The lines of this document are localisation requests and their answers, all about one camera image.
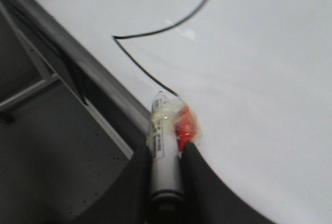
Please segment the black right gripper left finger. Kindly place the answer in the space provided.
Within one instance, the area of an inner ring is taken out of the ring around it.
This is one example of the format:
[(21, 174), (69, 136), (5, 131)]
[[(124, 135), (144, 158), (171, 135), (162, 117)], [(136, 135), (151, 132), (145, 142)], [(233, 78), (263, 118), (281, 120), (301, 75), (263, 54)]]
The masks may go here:
[(148, 147), (138, 146), (110, 188), (71, 223), (145, 223), (151, 163)]

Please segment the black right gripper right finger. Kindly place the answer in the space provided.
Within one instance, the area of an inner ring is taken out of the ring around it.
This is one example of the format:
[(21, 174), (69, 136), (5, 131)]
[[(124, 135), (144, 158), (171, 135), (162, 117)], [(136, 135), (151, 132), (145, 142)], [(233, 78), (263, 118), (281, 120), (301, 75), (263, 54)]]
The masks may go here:
[(215, 174), (193, 143), (180, 159), (186, 223), (273, 223), (245, 203)]

